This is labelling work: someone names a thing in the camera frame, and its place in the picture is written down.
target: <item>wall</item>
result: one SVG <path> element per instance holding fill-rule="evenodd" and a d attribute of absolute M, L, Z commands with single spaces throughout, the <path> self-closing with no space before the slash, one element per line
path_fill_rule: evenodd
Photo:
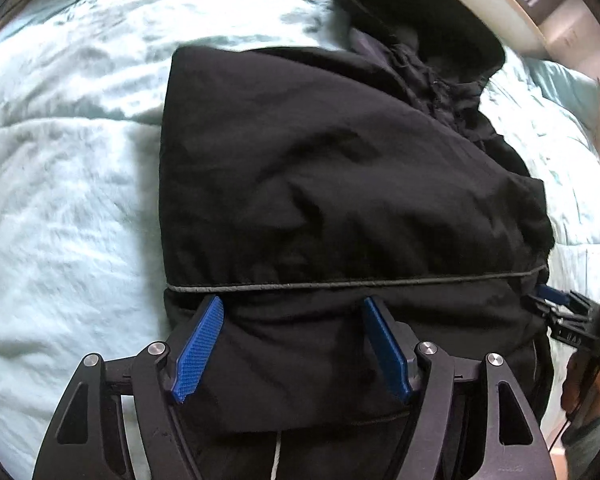
<path fill-rule="evenodd" d="M 554 60 L 600 80 L 600 26 L 582 0 L 566 0 L 540 30 Z M 600 154 L 600 122 L 594 142 Z"/>

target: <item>pillow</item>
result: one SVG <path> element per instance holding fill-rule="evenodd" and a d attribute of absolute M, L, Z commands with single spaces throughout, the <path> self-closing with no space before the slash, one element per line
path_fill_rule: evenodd
<path fill-rule="evenodd" d="M 525 59 L 525 63 L 542 96 L 570 111 L 593 141 L 598 127 L 600 82 L 551 61 Z"/>

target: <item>white cable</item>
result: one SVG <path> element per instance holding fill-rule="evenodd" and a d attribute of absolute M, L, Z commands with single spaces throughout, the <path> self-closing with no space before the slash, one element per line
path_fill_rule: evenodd
<path fill-rule="evenodd" d="M 278 474 L 278 463 L 280 462 L 280 441 L 282 440 L 282 431 L 276 433 L 276 452 L 273 455 L 273 467 L 271 468 L 271 480 L 276 480 Z"/>

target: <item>human hand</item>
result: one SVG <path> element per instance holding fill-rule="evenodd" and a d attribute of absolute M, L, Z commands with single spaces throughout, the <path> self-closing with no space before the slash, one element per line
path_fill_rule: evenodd
<path fill-rule="evenodd" d="M 562 397 L 560 398 L 560 405 L 567 414 L 573 412 L 581 400 L 580 383 L 582 382 L 584 370 L 587 368 L 588 360 L 586 354 L 576 352 L 567 364 L 567 378 L 562 384 Z M 600 417 L 600 371 L 592 388 L 595 388 L 598 393 L 589 411 L 584 416 L 584 426 Z"/>

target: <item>gray piping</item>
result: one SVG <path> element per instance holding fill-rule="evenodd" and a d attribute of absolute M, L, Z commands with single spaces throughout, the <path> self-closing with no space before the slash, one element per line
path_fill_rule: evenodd
<path fill-rule="evenodd" d="M 167 283 L 174 292 L 249 292 L 252 290 L 298 290 L 303 288 L 349 288 L 355 286 L 407 286 L 438 285 L 442 283 L 481 282 L 503 278 L 524 278 L 546 269 L 546 265 L 518 272 L 494 272 L 477 276 L 440 276 L 434 278 L 403 278 L 400 280 L 354 280 L 352 282 L 307 282 L 307 283 L 247 283 L 238 285 L 180 286 Z"/>

